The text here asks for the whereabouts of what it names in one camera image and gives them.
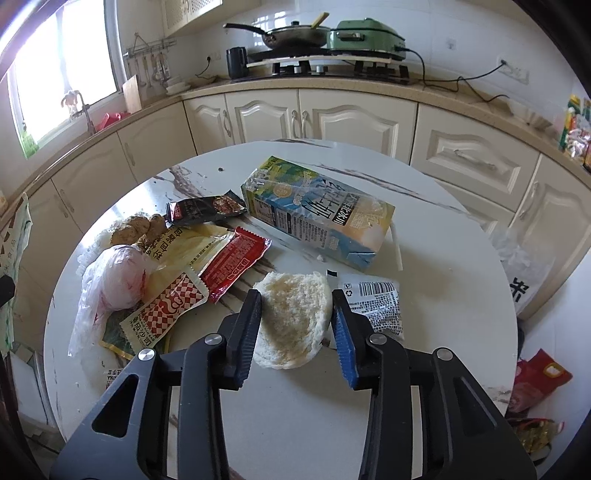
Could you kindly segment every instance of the bread slice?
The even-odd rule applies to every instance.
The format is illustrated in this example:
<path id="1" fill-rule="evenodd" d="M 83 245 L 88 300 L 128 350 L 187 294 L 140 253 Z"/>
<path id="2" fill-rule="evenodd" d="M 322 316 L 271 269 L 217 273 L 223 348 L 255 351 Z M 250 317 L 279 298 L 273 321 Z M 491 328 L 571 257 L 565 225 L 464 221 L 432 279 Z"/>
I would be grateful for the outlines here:
<path id="1" fill-rule="evenodd" d="M 330 322 L 332 294 L 324 275 L 268 273 L 253 360 L 261 367 L 300 367 L 314 358 Z"/>

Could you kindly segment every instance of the round white table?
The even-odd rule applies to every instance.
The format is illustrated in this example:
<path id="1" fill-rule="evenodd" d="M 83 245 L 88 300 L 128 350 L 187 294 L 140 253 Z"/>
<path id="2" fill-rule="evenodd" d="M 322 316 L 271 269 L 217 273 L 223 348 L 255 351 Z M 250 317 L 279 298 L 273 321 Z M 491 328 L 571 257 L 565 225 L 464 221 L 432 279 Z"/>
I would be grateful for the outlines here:
<path id="1" fill-rule="evenodd" d="M 517 363 L 517 324 L 496 251 L 468 216 L 397 193 L 396 186 L 463 210 L 457 200 L 419 171 L 364 148 L 321 141 L 253 142 L 190 158 L 147 180 L 105 212 L 72 253 L 54 292 L 44 342 L 47 390 L 66 439 L 104 392 L 104 371 L 121 362 L 100 346 L 91 347 L 82 358 L 67 356 L 80 296 L 78 255 L 117 218 L 139 210 L 164 213 L 166 202 L 190 196 L 228 189 L 239 193 L 242 182 L 271 155 L 395 206 L 404 269 L 398 271 L 395 246 L 387 235 L 366 273 L 400 282 L 404 345 L 424 352 L 450 348 L 505 412 Z M 186 348 L 216 331 L 227 314 L 240 308 L 238 298 L 269 271 L 353 271 L 328 258 L 319 261 L 317 251 L 250 217 L 230 223 L 271 238 L 273 245 L 218 304 L 208 303 L 178 320 L 171 350 Z M 244 387 L 238 392 L 222 391 L 221 402 L 229 463 L 247 480 L 358 477 L 369 391 L 348 388 L 335 351 L 323 348 L 310 363 L 294 370 L 263 369 L 253 363 Z M 421 439 L 418 415 L 415 411 L 416 445 Z M 171 456 L 174 423 L 173 418 Z M 414 449 L 413 457 L 413 474 L 418 475 L 420 448 Z M 174 475 L 170 462 L 169 467 L 169 475 Z"/>

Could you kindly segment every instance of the red snack wrapper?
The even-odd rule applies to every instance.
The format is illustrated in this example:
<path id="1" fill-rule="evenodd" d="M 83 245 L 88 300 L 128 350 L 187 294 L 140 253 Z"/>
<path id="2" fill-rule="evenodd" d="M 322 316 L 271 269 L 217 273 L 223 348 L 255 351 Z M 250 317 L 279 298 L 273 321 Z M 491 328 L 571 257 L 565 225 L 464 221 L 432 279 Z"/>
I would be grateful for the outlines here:
<path id="1" fill-rule="evenodd" d="M 542 349 L 531 360 L 519 360 L 508 410 L 514 413 L 533 407 L 573 375 Z"/>
<path id="2" fill-rule="evenodd" d="M 154 300 L 143 305 L 121 322 L 131 348 L 138 353 L 152 348 L 186 311 L 207 301 L 207 287 L 187 267 Z"/>
<path id="3" fill-rule="evenodd" d="M 220 250 L 201 274 L 209 289 L 209 300 L 216 303 L 248 268 L 271 246 L 271 240 L 237 227 L 234 238 Z"/>

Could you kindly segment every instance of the barcode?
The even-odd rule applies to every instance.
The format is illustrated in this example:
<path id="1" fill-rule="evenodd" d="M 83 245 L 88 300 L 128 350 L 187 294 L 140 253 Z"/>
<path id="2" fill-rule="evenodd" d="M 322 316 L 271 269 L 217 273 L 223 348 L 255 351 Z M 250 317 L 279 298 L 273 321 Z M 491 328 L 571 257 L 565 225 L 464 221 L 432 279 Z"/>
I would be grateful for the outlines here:
<path id="1" fill-rule="evenodd" d="M 375 295 L 376 293 L 386 293 L 387 291 L 394 291 L 393 283 L 386 281 L 363 281 L 359 283 L 359 295 L 362 297 L 366 297 L 367 295 Z"/>

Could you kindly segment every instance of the frying pan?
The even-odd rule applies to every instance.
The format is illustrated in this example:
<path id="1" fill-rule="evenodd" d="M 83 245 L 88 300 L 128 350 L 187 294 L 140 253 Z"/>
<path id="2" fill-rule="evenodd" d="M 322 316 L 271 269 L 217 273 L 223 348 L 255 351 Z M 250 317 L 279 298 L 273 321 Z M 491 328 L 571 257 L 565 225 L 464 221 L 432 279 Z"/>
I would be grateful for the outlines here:
<path id="1" fill-rule="evenodd" d="M 316 27 L 312 25 L 300 25 L 298 21 L 291 22 L 288 27 L 274 28 L 264 31 L 262 28 L 241 23 L 227 23 L 224 28 L 238 28 L 258 33 L 263 43 L 270 49 L 281 47 L 322 47 L 326 44 L 328 27 Z"/>

